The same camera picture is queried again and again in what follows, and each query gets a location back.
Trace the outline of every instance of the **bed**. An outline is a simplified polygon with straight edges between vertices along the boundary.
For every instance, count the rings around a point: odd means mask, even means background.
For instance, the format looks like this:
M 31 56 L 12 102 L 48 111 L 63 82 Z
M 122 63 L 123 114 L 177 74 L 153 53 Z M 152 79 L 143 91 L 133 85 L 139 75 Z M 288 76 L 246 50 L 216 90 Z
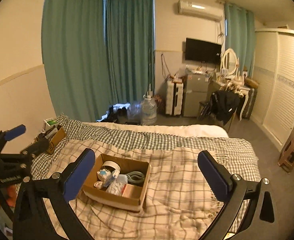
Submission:
M 80 221 L 100 239 L 199 239 L 222 207 L 197 166 L 201 150 L 208 150 L 230 173 L 259 181 L 257 157 L 244 139 L 228 138 L 217 126 L 135 126 L 114 123 L 82 123 L 60 115 L 57 121 L 67 134 L 53 155 L 42 154 L 32 165 L 34 179 L 61 172 L 92 148 L 100 153 L 148 161 L 152 166 L 143 210 L 139 213 L 102 205 L 80 192 L 70 201 Z M 49 200 L 51 221 L 66 237 Z M 244 201 L 230 232 L 236 232 L 244 215 Z

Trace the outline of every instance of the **teal curtain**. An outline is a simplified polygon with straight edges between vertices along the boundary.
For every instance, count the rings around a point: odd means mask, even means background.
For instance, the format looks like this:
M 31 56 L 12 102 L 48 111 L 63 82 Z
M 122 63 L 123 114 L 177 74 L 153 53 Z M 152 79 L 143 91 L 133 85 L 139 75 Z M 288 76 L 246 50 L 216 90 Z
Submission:
M 254 52 L 256 46 L 254 13 L 234 4 L 225 4 L 225 18 L 227 21 L 225 48 L 232 48 L 239 57 L 239 70 L 244 66 L 251 77 L 254 70 Z
M 114 102 L 142 100 L 154 70 L 153 0 L 106 0 L 106 46 Z
M 57 115 L 94 122 L 112 101 L 103 13 L 103 0 L 45 0 L 42 56 Z

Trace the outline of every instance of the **white bed sheet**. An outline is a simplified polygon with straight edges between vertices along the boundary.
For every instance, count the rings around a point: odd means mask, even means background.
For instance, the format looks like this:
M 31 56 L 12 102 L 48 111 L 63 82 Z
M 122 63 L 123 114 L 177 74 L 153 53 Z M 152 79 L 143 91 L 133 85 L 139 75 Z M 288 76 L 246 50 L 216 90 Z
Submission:
M 216 125 L 188 125 L 188 126 L 163 126 L 163 125 L 129 125 L 108 122 L 88 123 L 95 126 L 104 126 L 109 129 L 131 130 L 134 132 L 152 132 L 177 135 L 182 137 L 217 137 L 228 138 L 227 132 Z

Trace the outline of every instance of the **sliding wardrobe door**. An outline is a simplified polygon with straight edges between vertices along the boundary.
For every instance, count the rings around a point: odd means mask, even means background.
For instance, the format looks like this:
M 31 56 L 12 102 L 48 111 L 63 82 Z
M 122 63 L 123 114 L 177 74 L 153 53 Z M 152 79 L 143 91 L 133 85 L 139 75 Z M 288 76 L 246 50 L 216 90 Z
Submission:
M 281 149 L 294 129 L 294 34 L 278 33 L 276 79 L 263 126 Z
M 259 88 L 252 118 L 261 124 L 265 118 L 274 85 L 278 53 L 277 35 L 276 32 L 256 32 L 253 79 L 259 82 Z

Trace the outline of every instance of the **television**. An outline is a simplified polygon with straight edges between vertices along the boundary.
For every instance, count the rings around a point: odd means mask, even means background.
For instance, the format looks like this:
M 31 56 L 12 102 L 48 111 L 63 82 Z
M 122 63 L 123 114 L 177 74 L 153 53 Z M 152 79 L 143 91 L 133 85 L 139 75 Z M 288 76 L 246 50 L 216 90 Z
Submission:
M 186 38 L 185 60 L 220 64 L 220 44 Z

